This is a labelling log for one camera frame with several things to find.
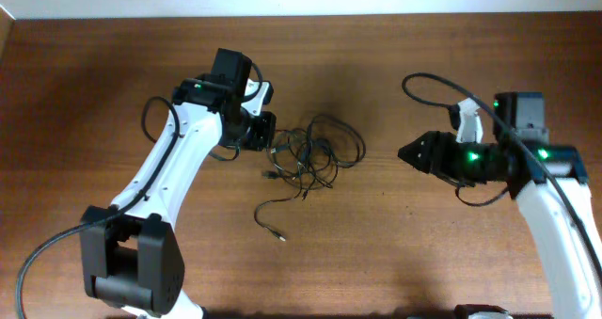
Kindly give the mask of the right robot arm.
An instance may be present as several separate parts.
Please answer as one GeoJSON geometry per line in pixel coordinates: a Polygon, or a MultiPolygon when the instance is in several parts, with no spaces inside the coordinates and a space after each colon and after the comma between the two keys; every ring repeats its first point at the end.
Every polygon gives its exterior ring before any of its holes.
{"type": "Polygon", "coordinates": [[[539,92],[499,93],[494,112],[493,143],[429,131],[398,156],[457,189],[504,182],[536,245],[554,317],[600,317],[601,240],[577,149],[550,144],[539,92]]]}

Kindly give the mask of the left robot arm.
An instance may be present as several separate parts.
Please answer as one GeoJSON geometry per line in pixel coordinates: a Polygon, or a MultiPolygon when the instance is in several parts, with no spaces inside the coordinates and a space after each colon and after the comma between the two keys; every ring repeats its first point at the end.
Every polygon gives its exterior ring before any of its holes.
{"type": "Polygon", "coordinates": [[[251,80],[253,61],[220,48],[208,73],[187,78],[167,102],[165,128],[140,170],[107,208],[82,215],[81,260],[88,296],[139,318],[202,318],[183,290],[175,228],[202,163],[217,147],[260,152],[276,117],[263,110],[271,84],[251,80]]]}

